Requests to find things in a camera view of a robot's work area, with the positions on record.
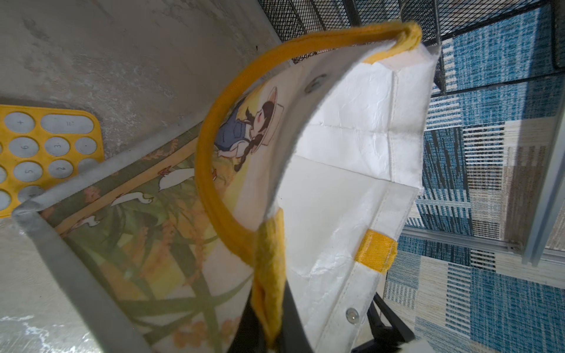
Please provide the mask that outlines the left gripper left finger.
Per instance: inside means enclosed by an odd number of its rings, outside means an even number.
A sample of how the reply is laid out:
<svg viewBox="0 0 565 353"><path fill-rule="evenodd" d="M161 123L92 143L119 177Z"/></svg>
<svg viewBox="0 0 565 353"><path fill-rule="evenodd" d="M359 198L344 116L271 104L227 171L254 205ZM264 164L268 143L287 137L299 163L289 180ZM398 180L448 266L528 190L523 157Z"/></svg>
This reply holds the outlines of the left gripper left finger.
<svg viewBox="0 0 565 353"><path fill-rule="evenodd" d="M247 298L240 324L227 353L264 353L265 336L252 305L252 293Z"/></svg>

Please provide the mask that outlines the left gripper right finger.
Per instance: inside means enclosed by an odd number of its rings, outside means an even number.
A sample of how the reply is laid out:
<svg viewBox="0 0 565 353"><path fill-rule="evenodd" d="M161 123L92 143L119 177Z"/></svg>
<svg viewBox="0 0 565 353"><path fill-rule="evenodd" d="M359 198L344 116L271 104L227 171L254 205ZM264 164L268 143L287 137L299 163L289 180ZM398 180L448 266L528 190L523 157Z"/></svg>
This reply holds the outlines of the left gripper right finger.
<svg viewBox="0 0 565 353"><path fill-rule="evenodd" d="M313 353L288 282L285 284L282 303L282 326L277 338L277 351L281 353Z"/></svg>

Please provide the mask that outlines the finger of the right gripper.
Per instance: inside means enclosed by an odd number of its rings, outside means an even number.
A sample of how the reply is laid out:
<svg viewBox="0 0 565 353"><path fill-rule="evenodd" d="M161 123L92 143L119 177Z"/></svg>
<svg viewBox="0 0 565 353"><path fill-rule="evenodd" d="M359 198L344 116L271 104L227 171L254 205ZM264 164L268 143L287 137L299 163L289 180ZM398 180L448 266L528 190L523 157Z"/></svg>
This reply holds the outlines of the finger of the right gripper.
<svg viewBox="0 0 565 353"><path fill-rule="evenodd" d="M379 294L373 297L367 312L373 336L351 350L351 353L401 352L402 346L416 341L416 336Z"/></svg>

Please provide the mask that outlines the white canvas tote bag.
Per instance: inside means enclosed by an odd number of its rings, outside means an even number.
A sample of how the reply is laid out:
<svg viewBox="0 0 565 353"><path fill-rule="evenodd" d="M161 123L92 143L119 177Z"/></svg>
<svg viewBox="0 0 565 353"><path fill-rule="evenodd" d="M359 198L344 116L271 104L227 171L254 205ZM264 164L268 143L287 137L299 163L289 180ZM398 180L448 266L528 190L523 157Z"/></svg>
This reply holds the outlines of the white canvas tote bag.
<svg viewBox="0 0 565 353"><path fill-rule="evenodd" d="M250 293L278 352L287 282L313 352L349 352L422 190L437 60L414 21L287 41L14 219L104 352L227 352Z"/></svg>

